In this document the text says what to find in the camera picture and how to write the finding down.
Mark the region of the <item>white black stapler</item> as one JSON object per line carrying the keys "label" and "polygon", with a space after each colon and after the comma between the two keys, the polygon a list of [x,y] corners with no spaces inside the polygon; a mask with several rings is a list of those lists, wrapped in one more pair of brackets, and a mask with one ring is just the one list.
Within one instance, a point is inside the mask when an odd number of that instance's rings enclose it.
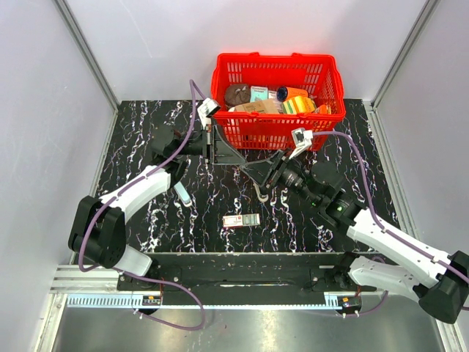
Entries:
{"label": "white black stapler", "polygon": [[254,189],[255,189],[255,192],[256,192],[257,199],[260,202],[265,203],[266,201],[269,200],[269,195],[268,194],[263,194],[257,183],[254,183]]}

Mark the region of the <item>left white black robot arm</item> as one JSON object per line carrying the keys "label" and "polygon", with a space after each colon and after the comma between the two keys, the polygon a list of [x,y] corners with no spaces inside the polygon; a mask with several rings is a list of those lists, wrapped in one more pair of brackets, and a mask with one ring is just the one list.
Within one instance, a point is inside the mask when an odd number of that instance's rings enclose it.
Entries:
{"label": "left white black robot arm", "polygon": [[219,125],[181,134],[169,125],[152,132],[149,165],[124,186],[101,197],[86,196],[78,203],[68,247],[79,260],[133,274],[143,290],[153,289],[159,273],[152,259],[129,246],[126,225],[150,200],[174,189],[185,206],[191,197],[181,184],[187,155],[201,156],[212,165],[241,165],[245,158],[228,142]]}

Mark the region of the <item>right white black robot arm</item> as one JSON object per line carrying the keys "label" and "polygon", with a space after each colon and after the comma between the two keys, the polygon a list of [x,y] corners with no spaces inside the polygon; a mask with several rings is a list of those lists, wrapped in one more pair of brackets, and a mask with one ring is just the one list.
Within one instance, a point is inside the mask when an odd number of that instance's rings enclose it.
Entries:
{"label": "right white black robot arm", "polygon": [[343,189],[334,167],[317,162],[306,169],[282,151],[243,164],[241,170],[264,193],[284,186],[305,199],[331,230],[344,233],[392,260],[376,263],[348,254],[333,272],[341,290],[355,285],[387,290],[409,298],[433,318],[455,323],[468,298],[468,254],[438,250],[389,224]]}

